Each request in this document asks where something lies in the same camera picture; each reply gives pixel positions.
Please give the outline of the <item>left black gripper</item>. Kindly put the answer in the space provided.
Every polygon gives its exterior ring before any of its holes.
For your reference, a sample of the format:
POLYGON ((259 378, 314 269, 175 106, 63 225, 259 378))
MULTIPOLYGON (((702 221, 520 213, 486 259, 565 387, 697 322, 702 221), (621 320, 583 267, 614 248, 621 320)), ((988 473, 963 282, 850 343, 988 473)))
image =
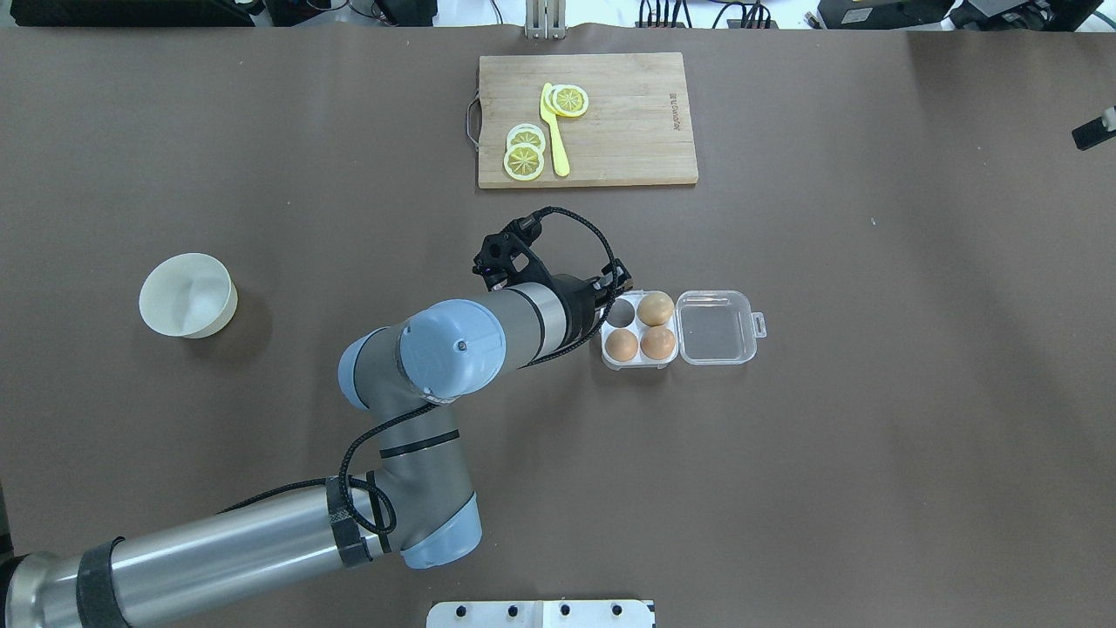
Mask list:
POLYGON ((578 342, 594 334, 599 322, 598 311, 603 303, 631 289, 631 273, 624 263, 607 263, 602 267, 602 276, 579 278, 558 276, 558 298, 565 311, 566 329, 562 342, 578 342))

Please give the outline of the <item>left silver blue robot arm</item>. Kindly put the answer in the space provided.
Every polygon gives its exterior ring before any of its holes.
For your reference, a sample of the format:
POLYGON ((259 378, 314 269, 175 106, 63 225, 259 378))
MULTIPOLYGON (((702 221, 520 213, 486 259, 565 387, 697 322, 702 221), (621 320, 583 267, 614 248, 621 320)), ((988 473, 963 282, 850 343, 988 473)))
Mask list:
POLYGON ((618 262, 589 281, 480 273, 494 290, 432 305, 343 352, 340 389, 373 427, 337 474, 71 559, 4 559, 4 627, 171 624, 381 555, 425 570, 472 552, 482 526, 452 402, 570 352, 631 286, 618 262))

